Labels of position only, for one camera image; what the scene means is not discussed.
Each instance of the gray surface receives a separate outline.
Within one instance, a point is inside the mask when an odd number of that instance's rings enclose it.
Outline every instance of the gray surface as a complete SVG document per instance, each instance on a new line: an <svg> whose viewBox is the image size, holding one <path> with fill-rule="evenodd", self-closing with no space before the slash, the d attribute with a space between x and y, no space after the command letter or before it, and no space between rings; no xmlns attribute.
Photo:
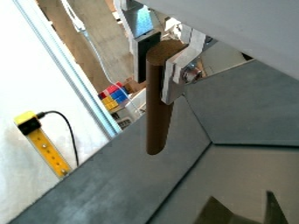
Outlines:
<svg viewBox="0 0 299 224"><path fill-rule="evenodd" d="M212 145L173 191L150 224L192 223L209 196L237 214L263 223L267 190L288 224L299 223L299 148Z"/></svg>
<svg viewBox="0 0 299 224"><path fill-rule="evenodd" d="M299 81L253 60L189 85L215 144L299 145Z"/></svg>
<svg viewBox="0 0 299 224"><path fill-rule="evenodd" d="M153 157L144 131L141 117L12 223L144 223L211 142L184 98Z"/></svg>
<svg viewBox="0 0 299 224"><path fill-rule="evenodd" d="M137 0L299 79L299 2Z"/></svg>

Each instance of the metal bracket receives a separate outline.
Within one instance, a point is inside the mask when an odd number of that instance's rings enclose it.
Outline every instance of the metal bracket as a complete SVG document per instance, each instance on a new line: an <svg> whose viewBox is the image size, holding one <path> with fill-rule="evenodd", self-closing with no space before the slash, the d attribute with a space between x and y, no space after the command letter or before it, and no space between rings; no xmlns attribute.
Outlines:
<svg viewBox="0 0 299 224"><path fill-rule="evenodd" d="M184 84L196 80L201 75L192 61L201 53L205 34L184 25L181 39L184 43L189 43L188 47L165 61L161 95L165 104L170 104L182 94Z"/></svg>

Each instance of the wooden handle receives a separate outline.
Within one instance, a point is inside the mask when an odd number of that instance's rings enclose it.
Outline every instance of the wooden handle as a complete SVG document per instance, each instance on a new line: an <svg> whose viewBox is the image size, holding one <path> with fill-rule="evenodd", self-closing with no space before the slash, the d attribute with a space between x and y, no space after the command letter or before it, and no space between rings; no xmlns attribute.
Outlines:
<svg viewBox="0 0 299 224"><path fill-rule="evenodd" d="M165 40L145 55L145 150L157 154L165 145L173 104L161 101L164 63L184 48L178 40Z"/></svg>

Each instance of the white wall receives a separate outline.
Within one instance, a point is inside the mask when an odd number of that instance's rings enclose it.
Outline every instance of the white wall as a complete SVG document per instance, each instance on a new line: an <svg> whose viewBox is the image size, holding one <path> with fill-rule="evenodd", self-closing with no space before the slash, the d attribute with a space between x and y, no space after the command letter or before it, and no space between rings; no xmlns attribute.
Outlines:
<svg viewBox="0 0 299 224"><path fill-rule="evenodd" d="M58 110L73 128L80 162L108 139L12 0L0 1L0 21L0 223L6 223L58 182L16 128L14 116L26 110ZM57 115L48 115L41 125L74 167L64 121Z"/></svg>

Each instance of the black cable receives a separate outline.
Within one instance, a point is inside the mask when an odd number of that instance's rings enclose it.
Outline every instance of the black cable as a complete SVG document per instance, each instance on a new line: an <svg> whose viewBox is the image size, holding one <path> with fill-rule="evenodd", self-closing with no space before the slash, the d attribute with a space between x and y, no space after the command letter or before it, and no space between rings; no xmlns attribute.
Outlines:
<svg viewBox="0 0 299 224"><path fill-rule="evenodd" d="M80 160L78 160L78 153L77 153L77 148L76 148L76 143L74 143L74 137L73 137L72 128L70 128L70 123L69 123L65 115L61 112L56 111L56 110L50 110L50 111L46 111L46 112L41 112L36 116L37 116L38 119L41 119L48 114L57 114L57 115L60 115L61 118L64 119L65 123L68 124L70 141L72 141L72 146L73 146L73 151L74 151L74 156L76 156L76 162L77 162L77 166L78 166L80 165Z"/></svg>

